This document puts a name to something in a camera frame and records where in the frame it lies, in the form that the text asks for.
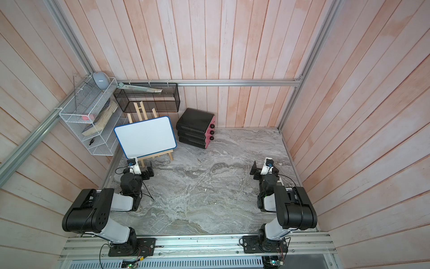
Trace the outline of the pink bottom drawer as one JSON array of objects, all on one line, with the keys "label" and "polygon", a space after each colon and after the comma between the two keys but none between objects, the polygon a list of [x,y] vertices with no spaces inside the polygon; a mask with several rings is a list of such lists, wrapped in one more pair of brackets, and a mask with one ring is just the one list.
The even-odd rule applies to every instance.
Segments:
[{"label": "pink bottom drawer", "polygon": [[205,139],[205,149],[208,147],[209,143],[210,143],[211,141],[213,141],[214,139],[215,139],[215,138],[214,138],[213,134],[208,133],[208,134],[206,135],[206,139]]}]

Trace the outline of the black drawer cabinet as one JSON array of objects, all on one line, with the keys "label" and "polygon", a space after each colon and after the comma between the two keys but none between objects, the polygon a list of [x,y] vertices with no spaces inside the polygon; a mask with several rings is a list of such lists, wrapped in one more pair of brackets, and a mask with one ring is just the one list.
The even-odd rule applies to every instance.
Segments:
[{"label": "black drawer cabinet", "polygon": [[176,123],[179,141],[205,149],[206,132],[213,113],[187,108]]}]

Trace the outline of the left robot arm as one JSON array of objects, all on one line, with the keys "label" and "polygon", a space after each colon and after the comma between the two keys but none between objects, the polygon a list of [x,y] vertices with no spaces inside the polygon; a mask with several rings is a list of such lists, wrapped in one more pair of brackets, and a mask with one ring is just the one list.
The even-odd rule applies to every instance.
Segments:
[{"label": "left robot arm", "polygon": [[151,166],[144,171],[128,166],[120,178],[120,193],[113,188],[82,190],[64,215],[62,229],[101,237],[110,243],[116,256],[135,254],[141,247],[135,230],[113,220],[110,213],[137,211],[143,197],[143,182],[153,176]]}]

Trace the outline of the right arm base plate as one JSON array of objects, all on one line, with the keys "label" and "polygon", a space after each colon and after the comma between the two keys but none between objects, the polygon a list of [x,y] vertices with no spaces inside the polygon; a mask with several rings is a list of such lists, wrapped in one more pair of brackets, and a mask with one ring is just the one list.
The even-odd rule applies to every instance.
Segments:
[{"label": "right arm base plate", "polygon": [[285,239],[272,241],[258,235],[246,235],[239,240],[239,245],[247,254],[253,253],[287,253],[288,244]]}]

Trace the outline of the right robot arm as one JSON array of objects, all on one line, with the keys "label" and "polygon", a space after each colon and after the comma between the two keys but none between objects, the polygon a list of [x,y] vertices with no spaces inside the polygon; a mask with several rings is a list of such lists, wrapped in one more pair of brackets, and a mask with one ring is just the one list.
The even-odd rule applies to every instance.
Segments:
[{"label": "right robot arm", "polygon": [[259,181],[258,208],[262,212],[275,213],[276,217],[263,224],[257,236],[243,237],[246,253],[280,251],[286,244],[287,235],[317,226],[317,214],[305,189],[296,185],[286,187],[273,159],[265,158],[262,168],[253,163],[250,175]]}]

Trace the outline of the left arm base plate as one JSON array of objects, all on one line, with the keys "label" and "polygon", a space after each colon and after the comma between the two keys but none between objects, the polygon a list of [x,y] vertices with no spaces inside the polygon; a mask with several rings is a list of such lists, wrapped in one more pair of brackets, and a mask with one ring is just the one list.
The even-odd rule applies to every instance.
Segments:
[{"label": "left arm base plate", "polygon": [[156,238],[130,239],[123,244],[113,244],[109,250],[109,257],[148,257],[153,256]]}]

